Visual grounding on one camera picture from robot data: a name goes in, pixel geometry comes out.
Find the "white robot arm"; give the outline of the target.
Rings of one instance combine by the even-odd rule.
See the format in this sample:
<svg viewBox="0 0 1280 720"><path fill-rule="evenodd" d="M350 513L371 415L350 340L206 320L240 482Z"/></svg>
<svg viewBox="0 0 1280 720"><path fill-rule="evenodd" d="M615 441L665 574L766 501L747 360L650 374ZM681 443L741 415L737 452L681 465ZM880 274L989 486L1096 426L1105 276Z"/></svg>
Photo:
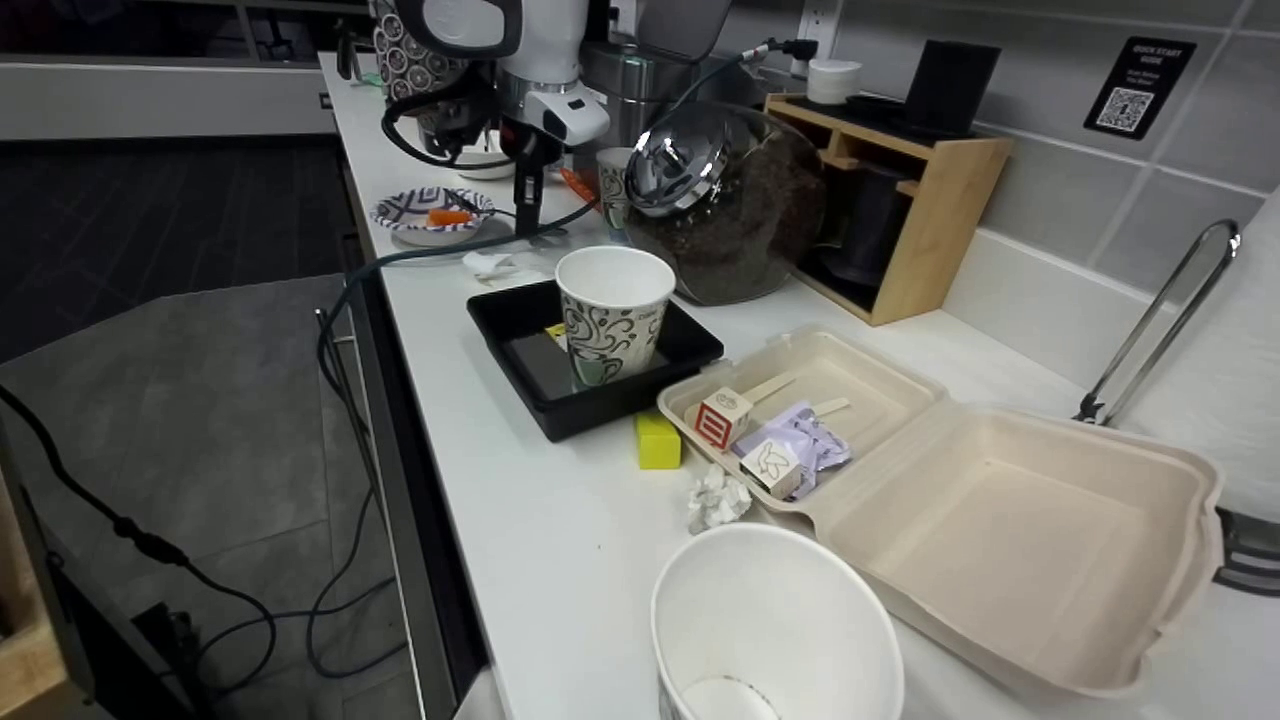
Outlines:
<svg viewBox="0 0 1280 720"><path fill-rule="evenodd" d="M545 169L597 144L610 108L583 84L591 0L371 0L380 131L404 158L459 169L490 130L517 165L517 229L542 229Z"/></svg>

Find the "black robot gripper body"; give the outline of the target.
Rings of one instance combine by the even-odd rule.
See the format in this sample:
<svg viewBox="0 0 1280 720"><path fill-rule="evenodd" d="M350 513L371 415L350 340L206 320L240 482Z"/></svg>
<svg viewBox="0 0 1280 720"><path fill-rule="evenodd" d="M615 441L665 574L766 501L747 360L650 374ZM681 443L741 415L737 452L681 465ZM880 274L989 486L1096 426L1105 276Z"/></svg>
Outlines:
<svg viewBox="0 0 1280 720"><path fill-rule="evenodd" d="M519 76L506 80L506 130L499 149L519 161L536 144L583 149L610 131L610 104L583 80L569 84L528 84Z"/></svg>

